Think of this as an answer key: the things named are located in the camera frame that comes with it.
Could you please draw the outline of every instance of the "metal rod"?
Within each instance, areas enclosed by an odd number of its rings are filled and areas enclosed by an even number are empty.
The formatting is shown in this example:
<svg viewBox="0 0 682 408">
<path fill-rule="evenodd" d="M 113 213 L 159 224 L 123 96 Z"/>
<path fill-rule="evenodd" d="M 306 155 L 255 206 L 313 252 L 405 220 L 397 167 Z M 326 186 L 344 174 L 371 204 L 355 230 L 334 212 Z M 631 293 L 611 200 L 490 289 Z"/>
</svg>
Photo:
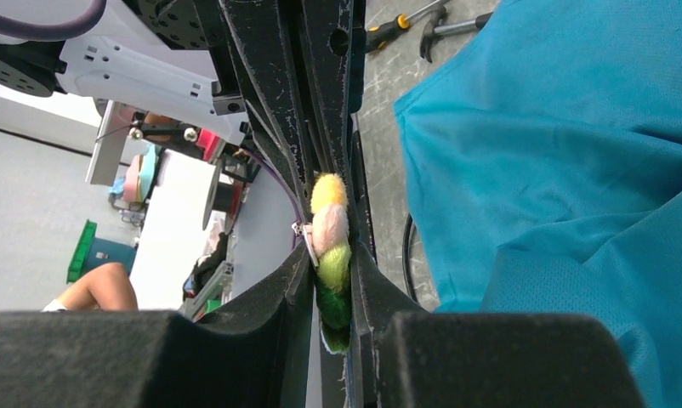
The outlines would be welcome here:
<svg viewBox="0 0 682 408">
<path fill-rule="evenodd" d="M 432 2 L 431 4 L 427 4 L 427 5 L 423 6 L 422 8 L 420 8 L 419 10 L 417 10 L 417 11 L 415 11 L 415 12 L 409 14 L 409 15 L 406 17 L 406 21 L 412 22 L 413 20 L 418 19 L 418 18 L 422 17 L 424 14 L 428 13 L 429 11 L 431 11 L 431 9 L 432 9 L 433 7 L 435 7 L 435 6 L 437 6 L 437 5 L 440 5 L 440 4 L 449 3 L 449 1 L 450 1 L 450 0 L 436 0 L 435 2 Z"/>
<path fill-rule="evenodd" d="M 462 34 L 465 32 L 474 32 L 479 29 L 476 27 L 476 19 L 466 20 L 456 24 L 439 25 L 434 29 L 434 34 L 437 36 L 449 36 L 451 34 Z"/>
</svg>

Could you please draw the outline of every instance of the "dark green fuzzy segment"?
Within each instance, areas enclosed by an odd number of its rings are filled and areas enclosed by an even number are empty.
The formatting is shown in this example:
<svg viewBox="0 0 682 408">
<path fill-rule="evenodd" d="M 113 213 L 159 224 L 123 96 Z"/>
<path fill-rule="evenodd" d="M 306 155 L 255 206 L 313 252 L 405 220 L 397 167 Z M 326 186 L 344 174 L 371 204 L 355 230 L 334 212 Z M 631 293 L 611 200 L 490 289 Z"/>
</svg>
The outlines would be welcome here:
<svg viewBox="0 0 682 408">
<path fill-rule="evenodd" d="M 351 326 L 341 329 L 332 329 L 323 320 L 321 321 L 321 335 L 324 343 L 331 354 L 343 354 L 349 350 L 351 344 Z"/>
<path fill-rule="evenodd" d="M 351 323 L 351 293 L 337 294 L 316 280 L 316 304 L 321 319 L 332 329 L 343 329 Z"/>
</svg>

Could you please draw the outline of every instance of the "fuzzy caterpillar toy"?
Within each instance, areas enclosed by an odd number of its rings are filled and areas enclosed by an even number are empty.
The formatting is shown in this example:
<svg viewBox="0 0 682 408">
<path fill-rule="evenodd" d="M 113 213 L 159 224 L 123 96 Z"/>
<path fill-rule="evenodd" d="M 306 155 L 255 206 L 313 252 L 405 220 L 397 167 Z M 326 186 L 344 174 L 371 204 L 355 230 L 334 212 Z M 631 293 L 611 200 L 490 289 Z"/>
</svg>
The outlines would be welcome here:
<svg viewBox="0 0 682 408">
<path fill-rule="evenodd" d="M 321 338 L 331 354 L 345 353 L 350 343 L 351 247 L 347 204 L 344 181 L 336 174 L 321 175 L 311 195 L 314 217 L 307 231 L 318 259 L 315 288 Z"/>
</svg>

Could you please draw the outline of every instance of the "bolt hole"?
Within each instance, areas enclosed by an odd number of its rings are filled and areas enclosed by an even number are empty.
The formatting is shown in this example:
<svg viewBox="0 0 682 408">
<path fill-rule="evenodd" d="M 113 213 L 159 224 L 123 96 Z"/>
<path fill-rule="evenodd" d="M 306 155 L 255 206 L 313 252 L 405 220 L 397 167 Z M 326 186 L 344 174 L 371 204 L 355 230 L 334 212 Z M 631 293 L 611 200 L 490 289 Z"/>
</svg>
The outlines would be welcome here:
<svg viewBox="0 0 682 408">
<path fill-rule="evenodd" d="M 346 52 L 349 51 L 349 34 L 337 28 L 331 32 L 331 36 L 328 38 L 328 46 L 339 57 L 346 55 Z"/>
</svg>

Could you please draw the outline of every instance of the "gray table surface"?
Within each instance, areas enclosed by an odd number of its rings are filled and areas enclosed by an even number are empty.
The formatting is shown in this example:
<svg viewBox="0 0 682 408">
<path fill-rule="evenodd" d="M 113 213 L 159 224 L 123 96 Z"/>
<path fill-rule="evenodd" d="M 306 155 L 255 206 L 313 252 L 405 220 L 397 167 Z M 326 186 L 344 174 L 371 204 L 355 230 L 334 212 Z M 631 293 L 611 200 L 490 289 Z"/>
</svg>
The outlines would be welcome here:
<svg viewBox="0 0 682 408">
<path fill-rule="evenodd" d="M 367 0 L 367 29 L 392 20 L 400 13 L 413 13 L 428 3 L 431 1 Z M 497 0 L 451 0 L 446 5 L 449 12 L 446 22 L 472 19 L 493 11 L 497 3 Z M 367 56 L 364 101 L 359 112 L 378 266 L 402 290 L 405 286 L 401 269 L 401 243 L 408 214 L 406 176 L 391 104 L 438 69 L 474 36 L 466 34 L 441 39 L 432 51 L 434 64 L 429 64 L 418 55 L 425 24 L 426 19 L 421 19 L 385 49 Z M 439 300 L 418 237 L 412 246 L 412 273 L 419 301 L 426 309 L 434 309 Z"/>
</svg>

